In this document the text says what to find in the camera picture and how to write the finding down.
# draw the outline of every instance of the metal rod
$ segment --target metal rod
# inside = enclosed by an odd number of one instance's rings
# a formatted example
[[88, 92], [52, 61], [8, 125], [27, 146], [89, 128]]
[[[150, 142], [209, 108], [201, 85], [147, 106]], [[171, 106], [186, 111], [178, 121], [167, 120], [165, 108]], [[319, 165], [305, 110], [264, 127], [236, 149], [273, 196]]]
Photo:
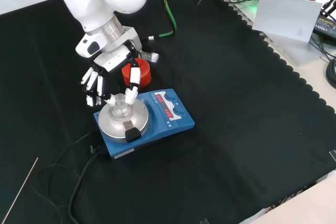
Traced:
[[12, 207], [14, 206], [14, 203], [15, 203], [17, 197], [19, 196], [19, 194], [21, 193], [21, 190], [22, 190], [23, 186], [26, 184], [27, 179], [28, 179], [28, 177], [30, 176], [30, 173], [32, 172], [32, 170], [33, 170], [33, 168], [34, 168], [34, 166], [35, 166], [37, 160], [38, 160], [38, 158], [36, 158], [36, 160], [35, 160], [33, 166], [31, 167], [31, 169], [30, 169], [30, 171], [29, 171], [29, 173], [28, 173], [28, 175], [27, 175], [27, 177], [26, 177], [26, 179], [25, 179], [25, 181], [23, 182], [23, 184], [22, 184], [22, 186], [21, 186], [21, 188], [20, 188], [20, 191], [17, 193], [17, 195], [16, 195], [16, 197], [15, 197], [15, 199], [14, 199], [14, 201], [13, 201], [11, 207], [10, 207], [10, 209], [8, 210], [8, 212], [7, 212], [6, 216], [5, 216], [5, 219], [3, 220], [3, 222], [2, 222], [1, 224], [4, 224], [4, 223], [5, 223], [5, 220], [7, 219], [8, 215], [9, 215], [9, 212], [11, 211]]

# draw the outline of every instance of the green cable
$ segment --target green cable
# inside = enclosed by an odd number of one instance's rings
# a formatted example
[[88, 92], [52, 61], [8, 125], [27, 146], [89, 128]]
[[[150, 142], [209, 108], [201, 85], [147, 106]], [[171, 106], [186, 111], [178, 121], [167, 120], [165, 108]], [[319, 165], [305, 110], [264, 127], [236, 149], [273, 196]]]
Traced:
[[[167, 3], [167, 0], [163, 0], [163, 1], [164, 1], [164, 3], [165, 3], [167, 12], [168, 12], [168, 14], [169, 14], [169, 17], [170, 17], [170, 19], [171, 19], [171, 21], [172, 21], [172, 23], [173, 23], [173, 25], [174, 25], [174, 30], [176, 31], [176, 29], [177, 29], [177, 25], [176, 25], [175, 18], [174, 18], [174, 16], [173, 16], [172, 12], [171, 12], [170, 9], [169, 9], [169, 5], [168, 5], [168, 3]], [[174, 31], [170, 31], [169, 33], [166, 33], [166, 34], [160, 34], [159, 37], [171, 36], [171, 35], [173, 35], [173, 34], [174, 34]]]

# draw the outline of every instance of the label sticker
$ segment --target label sticker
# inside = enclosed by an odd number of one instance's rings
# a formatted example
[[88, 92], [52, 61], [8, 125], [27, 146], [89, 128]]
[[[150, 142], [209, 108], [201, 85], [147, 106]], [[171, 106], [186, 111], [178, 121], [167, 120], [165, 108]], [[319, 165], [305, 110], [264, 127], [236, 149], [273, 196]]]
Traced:
[[126, 154], [129, 154], [131, 152], [134, 152], [134, 148], [114, 156], [114, 159], [117, 159], [118, 157], [125, 156]]

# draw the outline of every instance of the electronic device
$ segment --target electronic device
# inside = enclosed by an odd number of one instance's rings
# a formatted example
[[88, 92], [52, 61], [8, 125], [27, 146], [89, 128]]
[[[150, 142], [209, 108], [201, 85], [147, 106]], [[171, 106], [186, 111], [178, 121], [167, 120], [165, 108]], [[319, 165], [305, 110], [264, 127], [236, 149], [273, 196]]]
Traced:
[[336, 22], [322, 15], [316, 21], [313, 33], [321, 35], [324, 38], [336, 40]]
[[[173, 89], [139, 94], [124, 119], [119, 120], [115, 115], [126, 111], [123, 106], [106, 104], [94, 114], [110, 156], [115, 159], [195, 125]], [[136, 134], [131, 134], [127, 140], [126, 132], [132, 129], [130, 124], [139, 127], [138, 139], [134, 139]]]

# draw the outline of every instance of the robotic hand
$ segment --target robotic hand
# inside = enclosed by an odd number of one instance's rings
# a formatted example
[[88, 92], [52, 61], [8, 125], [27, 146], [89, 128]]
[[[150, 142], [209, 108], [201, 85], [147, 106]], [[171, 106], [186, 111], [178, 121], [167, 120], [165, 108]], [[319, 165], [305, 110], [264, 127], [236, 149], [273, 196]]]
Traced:
[[125, 102], [127, 104], [133, 104], [137, 95], [138, 87], [140, 84], [140, 68], [135, 58], [139, 52], [136, 50], [135, 45], [127, 40], [123, 45], [117, 49], [100, 54], [92, 64], [92, 67], [85, 73], [82, 78], [81, 84], [85, 86], [85, 93], [87, 94], [86, 100], [89, 106], [101, 104], [101, 100], [106, 101], [110, 106], [114, 106], [116, 99], [114, 95], [106, 94], [104, 88], [104, 79], [102, 74], [107, 71], [111, 72], [115, 67], [119, 65], [126, 65], [128, 62], [131, 64], [131, 78], [130, 87], [125, 92]]
[[156, 62], [159, 55], [142, 52], [137, 32], [132, 27], [122, 26], [114, 11], [130, 14], [138, 11], [146, 0], [64, 0], [72, 15], [81, 23], [85, 35], [76, 47], [76, 52], [90, 58], [102, 52], [82, 78], [87, 104], [94, 106], [106, 101], [113, 106], [113, 95], [106, 94], [104, 72], [111, 72], [119, 65], [131, 64], [130, 86], [125, 91], [125, 102], [133, 104], [138, 95], [140, 68], [135, 58], [141, 52], [143, 58]]

